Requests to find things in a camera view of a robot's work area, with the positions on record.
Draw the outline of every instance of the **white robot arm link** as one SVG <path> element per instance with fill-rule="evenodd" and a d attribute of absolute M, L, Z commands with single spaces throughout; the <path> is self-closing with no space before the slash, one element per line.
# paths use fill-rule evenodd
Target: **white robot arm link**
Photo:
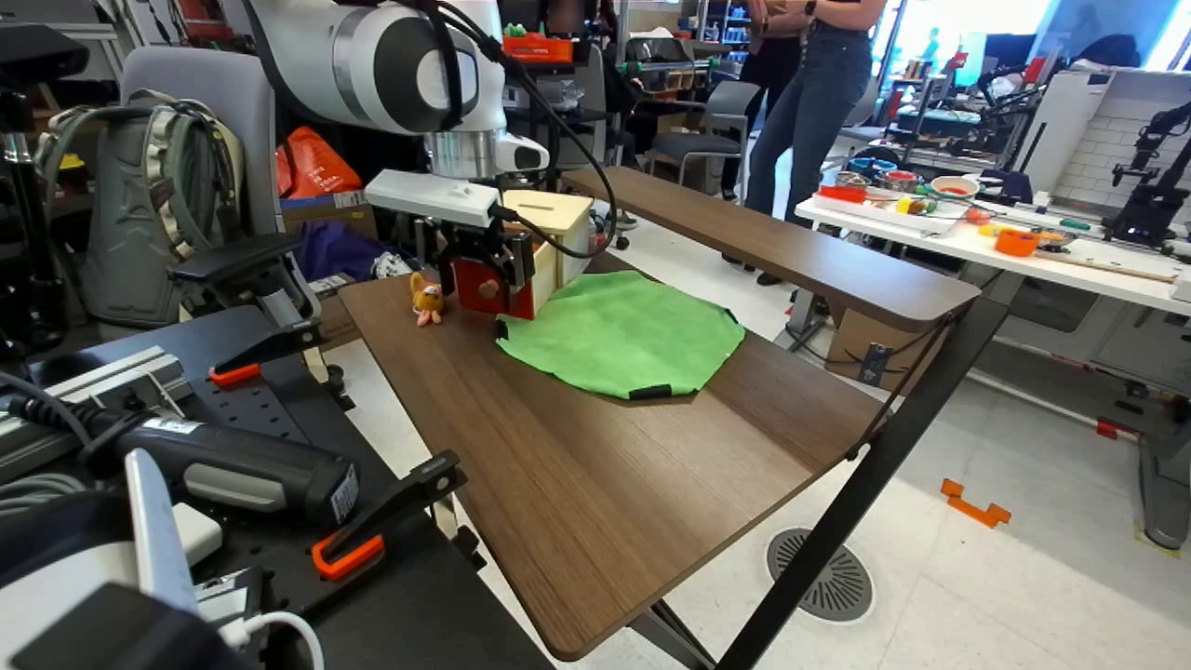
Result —
<path fill-rule="evenodd" d="M 547 165 L 537 142 L 505 134 L 504 64 L 446 28 L 434 4 L 246 0 L 246 8 L 263 70 L 287 103 L 331 124 L 427 139 L 431 170 L 451 180 Z M 451 0 L 451 8 L 498 39 L 495 0 Z"/>

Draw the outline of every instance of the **floor drain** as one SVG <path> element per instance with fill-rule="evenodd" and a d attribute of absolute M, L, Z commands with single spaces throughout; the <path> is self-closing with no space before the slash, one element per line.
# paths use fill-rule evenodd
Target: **floor drain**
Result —
<path fill-rule="evenodd" d="M 809 538 L 813 531 L 805 528 L 789 528 L 771 540 L 771 553 L 768 553 L 771 576 L 778 576 L 789 566 L 794 553 L 805 548 Z M 862 561 L 848 548 L 833 553 L 833 560 L 825 561 L 819 582 L 809 590 L 799 607 L 825 623 L 862 617 L 862 610 L 871 607 L 871 576 Z"/>

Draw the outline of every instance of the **green fabric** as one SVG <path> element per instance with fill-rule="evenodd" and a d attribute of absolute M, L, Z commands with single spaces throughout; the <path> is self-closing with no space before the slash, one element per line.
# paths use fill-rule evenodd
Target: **green fabric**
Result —
<path fill-rule="evenodd" d="M 505 317 L 498 347 L 580 391 L 614 400 L 696 396 L 743 329 L 717 304 L 638 271 L 596 271 L 557 292 L 537 319 Z"/>

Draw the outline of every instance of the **brown tabletop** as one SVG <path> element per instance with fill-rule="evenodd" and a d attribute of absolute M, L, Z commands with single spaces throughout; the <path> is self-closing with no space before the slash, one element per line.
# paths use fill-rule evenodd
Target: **brown tabletop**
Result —
<path fill-rule="evenodd" d="M 973 282 L 778 224 L 644 170 L 607 168 L 607 180 L 623 209 L 892 329 L 926 329 L 979 294 Z M 563 182 L 578 195 L 607 196 L 593 168 L 566 170 Z"/>
<path fill-rule="evenodd" d="M 877 407 L 750 335 L 696 400 L 612 402 L 526 370 L 493 317 L 416 329 L 407 282 L 343 292 L 557 659 L 580 659 L 860 447 Z"/>

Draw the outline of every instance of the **backpack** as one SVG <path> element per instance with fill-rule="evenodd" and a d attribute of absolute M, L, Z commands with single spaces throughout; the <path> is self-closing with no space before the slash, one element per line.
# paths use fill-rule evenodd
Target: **backpack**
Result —
<path fill-rule="evenodd" d="M 176 323 L 176 270 L 237 237 L 237 139 L 201 100 L 163 95 L 66 107 L 41 142 L 50 190 L 81 129 L 97 129 L 92 221 L 86 249 L 66 249 L 81 314 L 121 329 Z"/>

